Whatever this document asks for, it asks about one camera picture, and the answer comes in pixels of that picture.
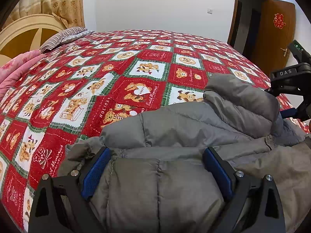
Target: curtain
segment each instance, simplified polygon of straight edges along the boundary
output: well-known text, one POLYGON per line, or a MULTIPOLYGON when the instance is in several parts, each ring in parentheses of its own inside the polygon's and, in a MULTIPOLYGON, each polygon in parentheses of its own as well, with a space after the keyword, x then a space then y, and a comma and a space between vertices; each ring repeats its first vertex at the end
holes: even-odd
POLYGON ((60 19, 67 28, 84 27, 83 0, 20 0, 2 29, 13 21, 33 14, 50 14, 60 19))

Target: metal screw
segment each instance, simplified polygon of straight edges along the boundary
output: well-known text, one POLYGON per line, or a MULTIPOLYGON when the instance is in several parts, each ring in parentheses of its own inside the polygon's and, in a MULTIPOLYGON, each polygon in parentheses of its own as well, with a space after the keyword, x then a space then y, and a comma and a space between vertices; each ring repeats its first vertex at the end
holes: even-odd
POLYGON ((77 176, 78 174, 79 174, 78 170, 72 170, 71 173, 70 173, 70 175, 74 176, 74 177, 77 176))
POLYGON ((268 175, 266 175, 266 179, 267 179, 268 181, 271 181, 271 180, 273 180, 273 177, 272 177, 270 174, 268 174, 268 175))
POLYGON ((236 171, 235 174, 240 178, 244 176, 244 173, 242 171, 236 171))
POLYGON ((49 175, 47 173, 43 174, 42 175, 42 179, 43 180, 47 180, 49 178, 49 175))

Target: wooden door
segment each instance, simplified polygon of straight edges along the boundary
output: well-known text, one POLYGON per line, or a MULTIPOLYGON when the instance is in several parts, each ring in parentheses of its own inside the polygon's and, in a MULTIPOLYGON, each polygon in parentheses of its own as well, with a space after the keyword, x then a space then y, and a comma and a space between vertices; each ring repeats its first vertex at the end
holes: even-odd
POLYGON ((285 67, 294 39, 296 10, 293 3, 267 0, 262 4, 261 19, 251 61, 266 75, 285 67))

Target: checkered bed cover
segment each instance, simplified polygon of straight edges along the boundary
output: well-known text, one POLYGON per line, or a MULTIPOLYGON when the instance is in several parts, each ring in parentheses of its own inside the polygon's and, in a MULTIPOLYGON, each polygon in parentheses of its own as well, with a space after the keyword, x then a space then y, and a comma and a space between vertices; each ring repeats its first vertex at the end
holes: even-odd
MULTIPOLYGON (((143 111, 201 101, 213 73, 270 86, 228 44, 190 34, 96 33, 47 54, 0 102, 0 198, 16 225, 28 230, 34 190, 44 173, 56 176, 66 144, 143 111)), ((278 100, 292 107, 284 95, 278 100)))

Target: door handle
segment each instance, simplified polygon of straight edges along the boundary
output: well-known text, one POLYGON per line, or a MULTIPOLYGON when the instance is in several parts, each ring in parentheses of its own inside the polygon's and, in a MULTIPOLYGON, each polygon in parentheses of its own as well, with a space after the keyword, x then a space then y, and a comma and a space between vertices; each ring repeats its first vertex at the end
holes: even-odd
POLYGON ((284 51, 284 54, 283 54, 283 56, 285 57, 285 56, 286 56, 286 54, 287 54, 287 48, 285 48, 285 49, 283 49, 283 48, 280 48, 280 49, 284 51))

